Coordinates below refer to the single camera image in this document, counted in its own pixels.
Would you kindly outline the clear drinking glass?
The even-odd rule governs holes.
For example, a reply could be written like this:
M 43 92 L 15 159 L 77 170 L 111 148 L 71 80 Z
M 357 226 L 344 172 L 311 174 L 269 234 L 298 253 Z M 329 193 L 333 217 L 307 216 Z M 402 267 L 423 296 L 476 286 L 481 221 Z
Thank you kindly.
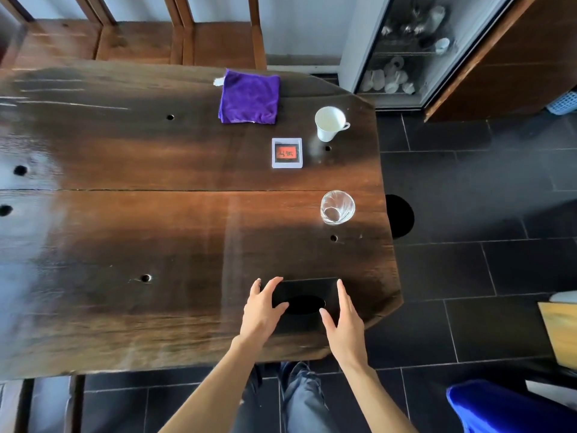
M 332 190 L 321 200 L 321 219 L 326 225 L 341 225 L 349 221 L 356 212 L 356 203 L 352 196 L 342 190 Z

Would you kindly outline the white ceramic cup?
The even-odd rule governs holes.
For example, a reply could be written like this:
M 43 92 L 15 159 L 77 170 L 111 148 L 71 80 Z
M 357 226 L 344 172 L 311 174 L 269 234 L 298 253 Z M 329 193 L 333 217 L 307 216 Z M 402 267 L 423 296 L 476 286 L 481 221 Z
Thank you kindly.
M 332 106 L 320 108 L 315 114 L 314 122 L 317 127 L 317 137 L 324 143 L 332 141 L 340 131 L 350 128 L 344 112 Z

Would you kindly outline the person's left hand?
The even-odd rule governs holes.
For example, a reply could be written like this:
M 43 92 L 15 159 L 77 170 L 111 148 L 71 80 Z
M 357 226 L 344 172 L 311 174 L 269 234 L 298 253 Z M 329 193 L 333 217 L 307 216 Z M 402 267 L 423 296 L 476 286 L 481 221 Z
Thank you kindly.
M 256 356 L 276 329 L 280 318 L 274 318 L 272 295 L 276 287 L 283 281 L 277 276 L 270 279 L 260 294 L 248 298 L 243 309 L 240 333 L 233 339 L 232 347 L 242 347 Z

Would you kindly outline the glass door cabinet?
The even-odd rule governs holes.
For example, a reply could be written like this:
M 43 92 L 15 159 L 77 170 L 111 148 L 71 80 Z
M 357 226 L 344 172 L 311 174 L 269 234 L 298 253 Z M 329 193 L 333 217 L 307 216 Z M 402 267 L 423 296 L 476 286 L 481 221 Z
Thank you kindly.
M 337 72 L 339 86 L 359 94 L 377 110 L 424 110 L 456 73 L 457 68 L 513 0 L 416 0 L 422 7 L 443 5 L 450 8 L 448 24 L 453 33 L 453 47 L 444 58 L 436 60 L 427 77 L 424 94 L 363 93 L 359 86 L 369 56 L 384 21 L 391 17 L 404 19 L 410 13 L 412 0 L 357 0 L 351 25 Z

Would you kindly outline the light blue plastic basket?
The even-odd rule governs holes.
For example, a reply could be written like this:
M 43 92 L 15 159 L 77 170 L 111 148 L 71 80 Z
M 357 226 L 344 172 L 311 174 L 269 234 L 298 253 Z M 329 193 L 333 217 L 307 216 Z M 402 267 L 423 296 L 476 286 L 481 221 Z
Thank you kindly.
M 549 103 L 546 109 L 556 116 L 563 116 L 577 111 L 577 88 Z

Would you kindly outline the person's right hand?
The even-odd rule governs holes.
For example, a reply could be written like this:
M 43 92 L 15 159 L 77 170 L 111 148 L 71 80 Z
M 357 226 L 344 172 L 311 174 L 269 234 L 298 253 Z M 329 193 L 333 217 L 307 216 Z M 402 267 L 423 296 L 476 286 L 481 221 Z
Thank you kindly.
M 332 355 L 344 373 L 368 366 L 365 346 L 365 325 L 348 295 L 343 281 L 337 280 L 339 318 L 336 331 L 326 333 Z

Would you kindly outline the person's left forearm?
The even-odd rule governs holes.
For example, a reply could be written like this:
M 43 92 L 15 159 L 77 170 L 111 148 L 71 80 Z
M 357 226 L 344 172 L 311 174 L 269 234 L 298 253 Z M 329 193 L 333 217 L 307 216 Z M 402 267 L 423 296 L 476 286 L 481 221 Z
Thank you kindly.
M 227 353 L 158 433 L 231 433 L 263 344 L 238 335 Z

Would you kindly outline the black square tray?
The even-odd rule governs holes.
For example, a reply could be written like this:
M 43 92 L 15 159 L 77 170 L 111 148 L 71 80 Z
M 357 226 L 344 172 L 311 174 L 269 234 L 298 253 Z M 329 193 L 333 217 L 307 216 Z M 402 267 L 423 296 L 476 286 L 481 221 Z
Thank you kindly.
M 272 293 L 272 306 L 288 303 L 273 335 L 326 334 L 319 309 L 324 308 L 335 324 L 340 315 L 337 278 L 282 281 Z

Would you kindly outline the yellow wooden board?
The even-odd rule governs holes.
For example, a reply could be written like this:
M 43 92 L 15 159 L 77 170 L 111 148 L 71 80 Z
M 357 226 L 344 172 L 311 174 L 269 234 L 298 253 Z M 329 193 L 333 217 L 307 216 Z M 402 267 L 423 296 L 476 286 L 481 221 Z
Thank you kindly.
M 577 304 L 539 302 L 557 364 L 577 371 Z

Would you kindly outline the wooden chair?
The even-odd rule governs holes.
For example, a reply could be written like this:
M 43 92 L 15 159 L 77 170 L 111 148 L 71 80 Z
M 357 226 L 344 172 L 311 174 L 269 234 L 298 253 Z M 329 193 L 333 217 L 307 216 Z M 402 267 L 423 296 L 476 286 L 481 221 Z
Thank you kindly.
M 92 6 L 93 0 L 75 1 L 86 19 L 39 20 L 18 0 L 0 0 L 0 6 L 18 22 L 15 35 L 0 51 L 0 72 L 67 65 L 77 59 L 94 60 L 103 22 Z
M 95 60 L 182 65 L 185 40 L 193 32 L 194 20 L 188 0 L 164 0 L 169 22 L 117 22 L 104 0 L 76 0 L 88 20 L 100 26 Z
M 195 22 L 188 0 L 164 0 L 172 23 L 170 65 L 267 70 L 258 0 L 249 22 Z

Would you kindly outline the shiny blue chair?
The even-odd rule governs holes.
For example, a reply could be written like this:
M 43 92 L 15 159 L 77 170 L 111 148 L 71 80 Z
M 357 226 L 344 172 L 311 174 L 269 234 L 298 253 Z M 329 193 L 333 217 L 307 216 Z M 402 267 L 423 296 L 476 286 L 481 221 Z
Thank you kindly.
M 450 386 L 445 395 L 463 433 L 577 433 L 577 411 L 487 380 Z

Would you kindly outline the black round disc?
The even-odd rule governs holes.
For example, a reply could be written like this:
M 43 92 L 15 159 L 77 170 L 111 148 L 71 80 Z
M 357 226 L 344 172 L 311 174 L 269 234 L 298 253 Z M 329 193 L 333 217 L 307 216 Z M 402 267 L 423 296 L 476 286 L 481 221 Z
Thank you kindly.
M 404 198 L 387 194 L 386 210 L 394 240 L 402 238 L 412 231 L 415 223 L 414 210 Z

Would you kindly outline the purple folded cloth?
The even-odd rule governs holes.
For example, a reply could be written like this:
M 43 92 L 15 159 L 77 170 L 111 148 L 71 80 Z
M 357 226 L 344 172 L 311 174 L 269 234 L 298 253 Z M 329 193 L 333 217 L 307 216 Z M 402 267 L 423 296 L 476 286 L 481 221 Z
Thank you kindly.
M 276 123 L 281 78 L 227 69 L 219 106 L 219 119 L 224 124 Z

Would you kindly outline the white box with red picture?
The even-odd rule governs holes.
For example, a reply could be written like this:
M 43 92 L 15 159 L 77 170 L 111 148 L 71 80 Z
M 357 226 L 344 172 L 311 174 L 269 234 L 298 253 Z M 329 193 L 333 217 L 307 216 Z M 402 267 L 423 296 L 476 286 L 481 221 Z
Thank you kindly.
M 271 165 L 274 169 L 302 168 L 302 138 L 272 138 Z

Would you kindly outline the person's blue jeans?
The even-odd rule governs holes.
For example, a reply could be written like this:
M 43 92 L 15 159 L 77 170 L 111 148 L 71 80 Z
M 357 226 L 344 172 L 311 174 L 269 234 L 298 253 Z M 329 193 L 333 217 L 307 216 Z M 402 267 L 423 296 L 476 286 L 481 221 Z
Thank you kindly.
M 280 363 L 277 372 L 285 433 L 339 433 L 326 405 L 318 374 L 302 361 Z M 257 392 L 262 381 L 260 368 L 254 365 L 230 433 L 255 433 Z

